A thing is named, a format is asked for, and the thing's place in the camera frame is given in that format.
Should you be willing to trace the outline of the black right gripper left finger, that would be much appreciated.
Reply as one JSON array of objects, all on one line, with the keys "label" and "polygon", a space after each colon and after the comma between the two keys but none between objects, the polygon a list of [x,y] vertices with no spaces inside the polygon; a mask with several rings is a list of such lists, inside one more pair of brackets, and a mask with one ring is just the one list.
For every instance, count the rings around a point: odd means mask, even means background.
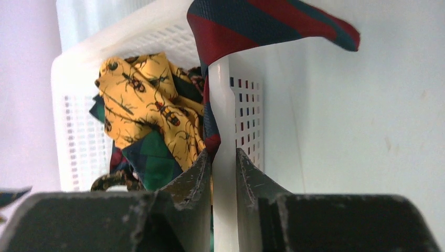
[{"label": "black right gripper left finger", "polygon": [[38,193],[16,210],[1,251],[209,251],[211,158],[155,192]]}]

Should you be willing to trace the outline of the white plastic mesh basket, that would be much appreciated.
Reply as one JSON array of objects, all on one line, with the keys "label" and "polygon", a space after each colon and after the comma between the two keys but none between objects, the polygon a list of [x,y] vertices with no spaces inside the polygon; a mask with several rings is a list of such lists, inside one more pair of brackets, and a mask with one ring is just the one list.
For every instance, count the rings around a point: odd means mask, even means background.
[{"label": "white plastic mesh basket", "polygon": [[[282,23],[296,22],[303,16],[293,1],[253,1],[253,8],[248,6],[248,1],[151,1],[58,56],[52,63],[51,88],[62,189],[85,190],[87,182],[92,180],[92,176],[83,174],[80,184],[75,185],[68,176],[69,167],[85,171],[92,164],[92,170],[98,170],[98,162],[87,157],[91,145],[86,137],[88,130],[102,132],[103,128],[87,112],[98,91],[93,81],[103,61],[112,56],[164,51],[176,65],[192,67],[198,64],[201,54],[194,39],[194,32],[200,30],[200,20],[222,14],[226,22],[246,24],[251,31],[269,33],[267,42],[276,44],[279,40],[274,26],[254,25],[261,14]],[[237,158],[242,158],[262,174],[266,161],[274,156],[264,148],[264,138],[272,132],[264,124],[270,109],[267,95],[272,81],[263,67],[253,64],[264,51],[264,43],[248,51],[236,49],[208,67],[210,105],[221,137],[213,170],[229,179],[228,185],[217,179],[217,251],[261,249],[258,218],[247,214],[240,207],[241,198],[235,195],[235,171]],[[225,201],[237,206],[237,212],[224,209]]]}]

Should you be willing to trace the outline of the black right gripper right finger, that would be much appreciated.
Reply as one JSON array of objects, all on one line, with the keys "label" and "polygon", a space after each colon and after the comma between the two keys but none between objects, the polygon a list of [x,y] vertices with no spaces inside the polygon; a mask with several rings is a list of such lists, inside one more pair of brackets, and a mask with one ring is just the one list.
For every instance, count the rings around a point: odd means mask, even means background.
[{"label": "black right gripper right finger", "polygon": [[240,251],[439,251],[422,214],[394,194],[293,194],[236,150]]}]

